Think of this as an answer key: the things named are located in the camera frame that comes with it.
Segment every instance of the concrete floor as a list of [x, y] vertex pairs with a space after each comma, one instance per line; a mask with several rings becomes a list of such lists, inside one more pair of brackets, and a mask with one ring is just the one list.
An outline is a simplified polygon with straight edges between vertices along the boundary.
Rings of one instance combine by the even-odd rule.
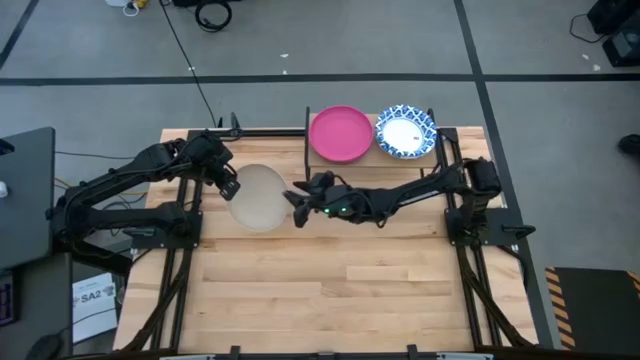
[[[0, 0], [0, 48], [28, 2]], [[612, 68], [600, 45], [569, 36], [571, 17], [594, 2], [464, 0], [482, 71], [638, 72]], [[201, 76], [472, 74], [453, 0], [243, 0], [231, 6], [233, 21], [218, 34], [200, 31], [186, 10], [168, 8]], [[576, 32], [597, 37], [585, 19], [576, 21]], [[40, 0], [0, 68], [0, 84], [7, 78], [175, 76], [190, 73], [156, 1], [127, 18], [100, 0]], [[371, 113], [409, 103], [433, 107], [440, 125], [485, 125], [474, 78], [468, 80], [254, 82], [203, 90], [217, 116], [234, 111], [245, 127], [302, 126], [305, 106], [317, 111], [338, 103]], [[640, 131], [640, 82], [493, 82], [487, 88], [524, 221], [538, 228], [529, 237], [538, 276], [549, 265], [640, 272], [640, 164], [615, 147], [620, 137]], [[0, 109], [0, 136], [53, 126], [58, 150], [115, 156], [137, 153], [163, 128], [211, 124], [193, 84], [0, 86]], [[57, 176], [70, 182], [118, 164], [56, 160]], [[553, 324], [546, 293], [543, 299]], [[555, 328], [551, 334], [558, 346]], [[77, 350], [104, 350], [110, 341], [99, 337]]]

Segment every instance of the wooden table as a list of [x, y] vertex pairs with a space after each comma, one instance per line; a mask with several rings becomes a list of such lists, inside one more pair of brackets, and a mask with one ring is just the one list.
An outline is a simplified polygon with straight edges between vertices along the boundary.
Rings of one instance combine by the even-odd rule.
[[[457, 129], [463, 157], [490, 158], [482, 127]], [[187, 134], [164, 130], [161, 141]], [[227, 146], [236, 169], [259, 163], [274, 168], [290, 186], [304, 180], [303, 137], [243, 138]], [[380, 153], [358, 166], [334, 166], [311, 153], [311, 173], [332, 169], [354, 186], [371, 188], [420, 176], [411, 161], [372, 149]], [[399, 167], [391, 171], [388, 161]], [[434, 157], [421, 161], [424, 172], [436, 163]], [[177, 187], [177, 181], [152, 184], [147, 206], [175, 201]], [[497, 198], [491, 206], [501, 204]], [[413, 204], [383, 229], [312, 214], [304, 229], [288, 216], [273, 231], [253, 233], [232, 219], [217, 188], [205, 187], [202, 240], [193, 255], [180, 352], [229, 353], [232, 345], [244, 353], [404, 352], [408, 344], [419, 351], [472, 350], [445, 207], [444, 196]], [[114, 348], [128, 343], [153, 310], [165, 252], [153, 250], [132, 269]], [[485, 248], [485, 260], [497, 304], [536, 342], [517, 260], [492, 247]], [[476, 306], [488, 344], [477, 298]], [[165, 320], [163, 346], [172, 313]]]

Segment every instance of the pink plate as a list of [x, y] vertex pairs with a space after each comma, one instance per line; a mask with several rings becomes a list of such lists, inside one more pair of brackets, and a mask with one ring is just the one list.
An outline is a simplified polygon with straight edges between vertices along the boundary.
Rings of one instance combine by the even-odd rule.
[[358, 109], [336, 105], [322, 110], [311, 123], [309, 142], [323, 158], [349, 162], [364, 155], [373, 141], [373, 125]]

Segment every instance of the metal frame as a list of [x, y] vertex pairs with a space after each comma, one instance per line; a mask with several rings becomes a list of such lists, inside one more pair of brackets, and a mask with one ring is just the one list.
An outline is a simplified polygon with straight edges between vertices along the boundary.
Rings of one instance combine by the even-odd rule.
[[[243, 137], [303, 137], [305, 140], [305, 175], [307, 179], [310, 176], [310, 167], [308, 162], [308, 152], [309, 152], [309, 141], [308, 141], [308, 128], [310, 121], [310, 109], [306, 108], [306, 117], [305, 117], [305, 127], [304, 128], [291, 128], [291, 129], [247, 129], [242, 131]], [[189, 138], [193, 136], [197, 136], [200, 130], [192, 130], [189, 131]], [[458, 142], [457, 131], [455, 128], [443, 128], [438, 130], [438, 140], [436, 144], [436, 156], [438, 162], [441, 166], [448, 165], [448, 159], [445, 152], [445, 141], [447, 141], [452, 149], [454, 155], [454, 161], [461, 161], [462, 155], [460, 151], [460, 146]], [[181, 180], [178, 190], [177, 201], [181, 204], [184, 204], [185, 195], [187, 189], [187, 180]], [[200, 200], [202, 197], [202, 183], [196, 183], [196, 187], [193, 195], [193, 205], [191, 211], [199, 211]], [[455, 209], [456, 202], [455, 198], [452, 194], [447, 194], [447, 208]], [[461, 267], [461, 261], [463, 261], [463, 256], [467, 256], [467, 245], [466, 244], [458, 244], [456, 247], [456, 254], [458, 258], [459, 266]], [[478, 273], [478, 278], [482, 286], [487, 290], [489, 295], [491, 294], [491, 289], [489, 286], [489, 280], [487, 276], [487, 269], [484, 260], [484, 254], [482, 252], [481, 246], [471, 247], [474, 259], [476, 263], [476, 270]], [[187, 279], [180, 289], [180, 292], [177, 295], [176, 299], [176, 307], [175, 307], [175, 316], [173, 319], [173, 324], [171, 326], [171, 341], [170, 341], [170, 349], [175, 351], [178, 350], [180, 344], [180, 335], [182, 332], [182, 320], [184, 314], [184, 307], [186, 301], [187, 294], [187, 286], [188, 286], [188, 276], [189, 276], [189, 268], [191, 263], [191, 258], [193, 255], [192, 250], [185, 250], [183, 254], [182, 261], [186, 261]], [[172, 278], [173, 267], [175, 263], [175, 250], [169, 249], [167, 250], [167, 256], [165, 260], [164, 271], [162, 275], [162, 283], [160, 286], [160, 297], [166, 293], [170, 280]], [[469, 330], [470, 335], [473, 341], [474, 348], [478, 349], [483, 346], [482, 342], [482, 334], [480, 332], [480, 326], [478, 321], [478, 312], [476, 308], [476, 303], [474, 299], [474, 292], [465, 281], [462, 281], [462, 287], [465, 298], [465, 306], [467, 308], [468, 321], [469, 321]], [[493, 319], [493, 317], [487, 313], [487, 319], [489, 321], [489, 329], [491, 335], [491, 343], [494, 346], [500, 347], [502, 346], [500, 331], [499, 328]], [[160, 342], [162, 338], [164, 323], [158, 326], [158, 328], [154, 331], [151, 338], [151, 350], [157, 350], [160, 348]], [[318, 359], [318, 360], [331, 360], [331, 359], [345, 359], [345, 360], [361, 360], [361, 359], [380, 359], [380, 360], [392, 360], [392, 359], [403, 359], [406, 360], [407, 357], [412, 360], [417, 359], [427, 359], [427, 358], [436, 358], [438, 353], [435, 352], [419, 352], [415, 345], [407, 344], [407, 352], [406, 353], [330, 353], [330, 354], [242, 354], [244, 359], [256, 359], [256, 360], [270, 360], [270, 359]], [[230, 359], [237, 360], [240, 354], [240, 347], [234, 346], [230, 349], [229, 354], [216, 354], [216, 358], [218, 359]]]

